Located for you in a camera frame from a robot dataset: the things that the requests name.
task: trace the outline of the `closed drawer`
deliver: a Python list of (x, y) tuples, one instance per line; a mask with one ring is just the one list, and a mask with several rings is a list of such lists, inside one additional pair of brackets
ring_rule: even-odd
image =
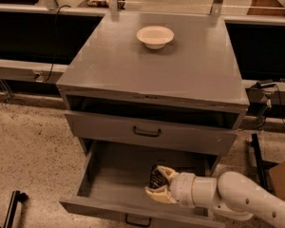
[(234, 130), (96, 113), (68, 111), (66, 118), (79, 138), (211, 155), (226, 155), (237, 137)]
[(162, 204), (144, 193), (152, 165), (204, 176), (204, 155), (138, 145), (94, 142), (86, 156), (85, 172), (70, 199), (61, 204), (73, 214), (114, 219), (140, 227), (224, 227), (203, 208), (187, 209)]

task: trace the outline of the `bowl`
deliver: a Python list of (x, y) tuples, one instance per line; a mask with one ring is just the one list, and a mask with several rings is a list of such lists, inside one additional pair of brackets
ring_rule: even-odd
[(166, 27), (151, 26), (141, 28), (136, 36), (146, 47), (160, 49), (173, 40), (174, 33)]

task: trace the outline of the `cardboard box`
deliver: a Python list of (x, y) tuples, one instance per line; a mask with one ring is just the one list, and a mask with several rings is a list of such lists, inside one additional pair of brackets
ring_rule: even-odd
[(285, 162), (269, 170), (269, 175), (275, 190), (275, 195), (285, 200)]

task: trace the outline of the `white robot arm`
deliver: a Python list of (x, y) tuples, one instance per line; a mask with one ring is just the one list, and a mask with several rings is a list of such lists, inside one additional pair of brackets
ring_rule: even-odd
[(157, 166), (157, 170), (166, 183), (162, 186), (157, 183), (157, 188), (145, 187), (153, 200), (189, 208), (204, 207), (242, 221), (255, 215), (276, 228), (285, 228), (285, 201), (237, 172), (225, 172), (216, 179), (178, 173), (164, 166)]

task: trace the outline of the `cabinet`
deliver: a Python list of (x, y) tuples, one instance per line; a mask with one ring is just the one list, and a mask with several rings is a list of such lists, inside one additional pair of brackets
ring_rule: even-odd
[[(78, 189), (61, 203), (70, 213), (140, 227), (224, 227), (205, 209), (155, 203), (144, 193), (152, 165), (208, 176), (237, 137), (248, 100), (224, 22), (119, 16), (103, 18), (57, 83), (70, 129), (86, 152)], [(150, 51), (135, 32), (157, 24), (176, 38)], [(213, 32), (194, 47), (200, 33)]]

